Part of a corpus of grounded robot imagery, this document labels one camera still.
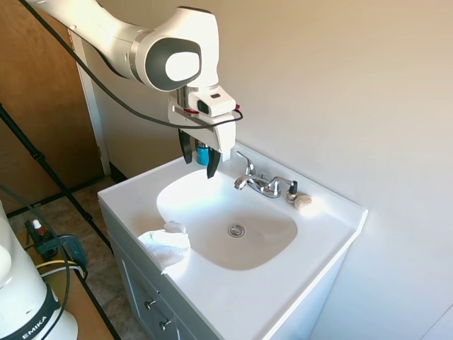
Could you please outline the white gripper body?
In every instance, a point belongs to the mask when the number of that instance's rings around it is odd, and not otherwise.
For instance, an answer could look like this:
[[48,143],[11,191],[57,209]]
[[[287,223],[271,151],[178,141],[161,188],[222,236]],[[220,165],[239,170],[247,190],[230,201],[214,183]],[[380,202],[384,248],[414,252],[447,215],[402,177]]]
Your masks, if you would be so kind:
[[[230,159],[231,150],[235,145],[236,123],[225,123],[225,121],[233,119],[232,113],[218,115],[217,117],[210,117],[204,113],[189,114],[177,104],[174,97],[171,96],[168,100],[169,122],[192,127],[192,129],[184,128],[182,131],[218,151],[221,154],[221,162],[226,162]],[[214,125],[215,123],[222,124],[215,127],[193,129],[193,127]]]

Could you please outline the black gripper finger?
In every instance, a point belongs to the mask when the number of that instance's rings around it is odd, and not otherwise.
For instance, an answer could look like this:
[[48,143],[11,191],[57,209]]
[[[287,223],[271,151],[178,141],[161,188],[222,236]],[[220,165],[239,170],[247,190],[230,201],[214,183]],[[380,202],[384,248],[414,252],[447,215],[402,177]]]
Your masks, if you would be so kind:
[[216,173],[217,167],[219,166],[220,159],[222,157],[222,153],[210,147],[208,149],[208,157],[207,178],[210,179]]
[[178,139],[181,152],[186,164],[190,164],[193,160],[193,151],[191,147],[191,136],[183,130],[178,131]]

